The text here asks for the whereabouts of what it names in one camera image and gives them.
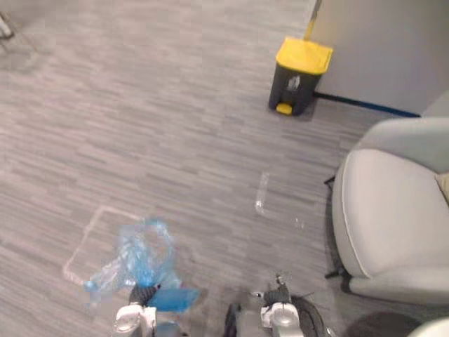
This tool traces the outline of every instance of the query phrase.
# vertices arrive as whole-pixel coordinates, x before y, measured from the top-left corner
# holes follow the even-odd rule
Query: blue plastic bag
[[[155,242],[147,241],[145,234],[149,231],[156,235]],[[166,224],[144,219],[121,227],[117,257],[85,282],[84,289],[91,295],[91,303],[98,303],[103,296],[126,286],[160,284],[151,306],[159,311],[182,312],[194,303],[199,292],[179,289],[182,281],[173,268],[173,240]]]

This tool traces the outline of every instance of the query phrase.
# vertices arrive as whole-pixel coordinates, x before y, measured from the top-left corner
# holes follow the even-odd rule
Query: blue baseboard
[[[317,91],[314,91],[314,97],[323,98],[324,100],[334,100],[335,102],[356,105],[358,107],[366,107],[367,109],[388,112],[390,114],[395,114],[396,116],[401,116],[401,117],[414,117],[414,118],[421,117],[420,115],[415,114],[413,112],[408,112],[408,111],[399,110],[399,109],[393,109],[392,107],[385,107],[384,105],[377,105],[377,104],[373,104],[373,103],[361,102],[360,100],[352,100],[351,98],[344,98],[344,97],[340,97],[340,96],[328,95],[327,93],[319,93]]]

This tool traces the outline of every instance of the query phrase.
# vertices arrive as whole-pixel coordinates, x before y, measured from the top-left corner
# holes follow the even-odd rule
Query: trash bin
[[[269,108],[281,114],[304,112],[328,69],[332,52],[332,48],[287,37],[276,55]]]

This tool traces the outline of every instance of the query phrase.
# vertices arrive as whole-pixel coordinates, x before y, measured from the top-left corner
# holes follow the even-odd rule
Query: yellow pedal
[[[292,106],[287,103],[279,103],[276,106],[276,111],[280,114],[292,114]]]

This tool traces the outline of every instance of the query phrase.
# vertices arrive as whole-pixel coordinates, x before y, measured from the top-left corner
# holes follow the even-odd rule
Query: gray carpet
[[[277,271],[313,293],[338,336],[403,336],[449,313],[347,295],[323,278],[333,268],[323,181],[392,116],[326,101],[299,118],[267,110],[274,56],[308,7],[0,2],[20,33],[0,49],[0,335],[107,336],[117,302],[90,315],[62,275],[102,205],[169,224],[180,274],[203,292],[175,317],[191,336],[220,336],[228,304]]]

